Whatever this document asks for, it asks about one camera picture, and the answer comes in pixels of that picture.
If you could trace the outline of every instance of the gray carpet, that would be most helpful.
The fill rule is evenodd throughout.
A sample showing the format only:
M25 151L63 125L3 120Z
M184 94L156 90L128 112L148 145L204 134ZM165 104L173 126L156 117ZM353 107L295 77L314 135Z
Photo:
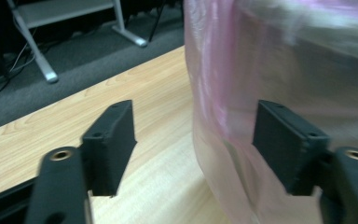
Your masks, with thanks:
M142 13L131 19L128 29L147 39L154 21ZM74 36L52 47L45 56L59 82L48 84L36 64L30 63L0 92L0 126L183 46L183 29L180 10L165 7L146 48L135 46L106 24L93 34Z

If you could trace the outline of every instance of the translucent plastic bag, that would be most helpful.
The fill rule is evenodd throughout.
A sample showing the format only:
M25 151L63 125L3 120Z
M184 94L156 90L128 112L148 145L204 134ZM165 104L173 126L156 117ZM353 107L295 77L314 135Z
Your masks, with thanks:
M259 99L335 147L358 147L358 1L186 0L186 62L202 171L233 223L322 223L319 191L288 196L252 146Z

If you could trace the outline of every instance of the brass insert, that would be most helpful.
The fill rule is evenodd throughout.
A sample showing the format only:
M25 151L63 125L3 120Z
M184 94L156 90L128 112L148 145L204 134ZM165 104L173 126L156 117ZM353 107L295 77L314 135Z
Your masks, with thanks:
M54 153L50 159L52 161L63 161L72 156L72 152L70 150L62 150Z
M358 151L349 149L345 151L345 154L354 160L358 160Z

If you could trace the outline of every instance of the wooden tabletop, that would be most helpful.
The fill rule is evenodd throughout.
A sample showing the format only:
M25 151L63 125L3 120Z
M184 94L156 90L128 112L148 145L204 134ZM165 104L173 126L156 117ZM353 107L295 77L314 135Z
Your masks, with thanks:
M138 144L115 198L92 198L94 223L229 223L192 144L184 48L0 127L0 192L37 174L44 154L78 147L104 110L133 100Z

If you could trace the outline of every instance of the white table leg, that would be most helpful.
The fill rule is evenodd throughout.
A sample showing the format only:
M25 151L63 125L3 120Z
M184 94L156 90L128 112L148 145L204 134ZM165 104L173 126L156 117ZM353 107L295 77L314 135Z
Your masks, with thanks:
M51 68L50 64L46 60L45 56L40 52L39 48L37 47L36 43L34 42L34 38L31 35L30 31L28 30L28 27L25 24L24 19L20 15L19 11L16 9L16 6L14 5L12 0L7 0L8 5L10 6L11 12L13 13L13 16L17 22L17 24L20 26L21 34L24 36L26 41L28 42L29 46L31 47L31 50L34 54L35 60L37 65L39 66L39 69L42 71L43 76L45 76L45 79L48 83L55 83L58 81L58 76L54 72L54 70Z
M121 4L120 0L113 0L115 5L115 13L117 18L117 25L114 25L112 29L119 34L123 35L124 37L128 38L130 41L135 43L136 45L140 47L146 47L147 41L142 39L141 37L131 33L130 31L126 30L124 26L124 20L123 20L123 13L121 11Z

